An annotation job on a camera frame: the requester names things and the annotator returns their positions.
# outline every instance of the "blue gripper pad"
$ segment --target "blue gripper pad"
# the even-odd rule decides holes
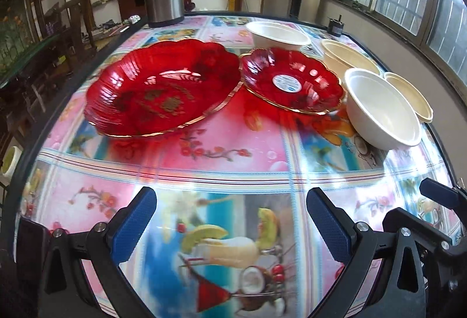
[[[336,216],[336,213],[339,214],[339,210],[342,209],[335,207],[324,192],[317,187],[308,192],[306,208],[333,259],[347,265],[352,257],[352,240]],[[344,214],[353,226],[350,217],[345,212]]]
[[[431,178],[425,178],[420,184],[420,193],[422,196],[443,205],[452,210],[459,206],[459,195],[457,191],[450,187],[440,184]]]
[[[109,243],[111,256],[115,264],[129,260],[144,229],[156,210],[156,205],[157,198],[154,190],[150,187],[143,187],[130,204],[125,207],[126,216],[115,230]]]

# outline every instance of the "red glass plate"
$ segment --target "red glass plate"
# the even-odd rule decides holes
[[[153,136],[220,110],[241,87],[239,58],[218,43],[163,41],[109,65],[88,89],[85,117],[108,136]]]
[[[299,51],[256,49],[241,62],[247,89],[286,110],[323,115],[339,108],[345,96],[335,73]]]

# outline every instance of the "cream bowl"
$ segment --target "cream bowl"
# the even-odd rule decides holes
[[[420,121],[424,123],[433,121],[433,109],[414,85],[400,75],[391,72],[384,73],[383,77],[409,101]]]
[[[347,70],[345,82],[350,122],[368,143],[386,151],[420,143],[422,130],[415,111],[394,86],[364,69]]]
[[[246,29],[253,36],[256,48],[282,48],[299,51],[302,46],[311,44],[311,39],[298,29],[277,22],[249,22]]]
[[[378,66],[372,60],[345,44],[334,40],[322,40],[321,46],[324,51],[325,65],[340,79],[344,79],[347,69],[354,67],[380,74]]]

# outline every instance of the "glass tabletop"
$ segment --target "glass tabletop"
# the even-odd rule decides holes
[[[22,215],[51,230],[81,232],[108,222],[142,186],[152,187],[156,212],[120,267],[160,318],[308,316],[342,271],[306,211],[312,187],[375,230],[386,212],[402,207],[454,241],[461,234],[456,215],[419,192],[426,177],[451,186],[426,125],[419,146],[380,151],[358,135],[345,107],[326,117],[294,114],[244,88],[219,112],[159,137],[109,138],[85,121],[86,90],[129,51],[189,37],[241,55],[253,47],[244,25],[254,20],[264,19],[195,15],[132,35],[74,93],[23,192]],[[371,58],[348,36],[283,23],[310,36],[304,52],[311,57],[322,58],[322,39],[335,39]],[[363,305],[378,266],[374,261],[352,311]],[[101,307],[115,315],[89,262],[85,269]],[[284,286],[280,298],[268,294],[274,282]],[[216,293],[204,293],[207,285]]]
[[[8,85],[8,83],[16,77],[36,56],[40,51],[55,42],[59,35],[46,37],[38,43],[32,44],[23,53],[21,53],[13,64],[10,65],[8,70],[0,75],[0,89]]]

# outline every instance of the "shelf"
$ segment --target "shelf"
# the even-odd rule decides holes
[[[114,0],[98,0],[98,1],[95,1],[93,4],[91,4],[91,8],[96,8],[96,7],[100,7],[100,6],[103,6],[104,4],[110,2],[110,1],[114,1]]]

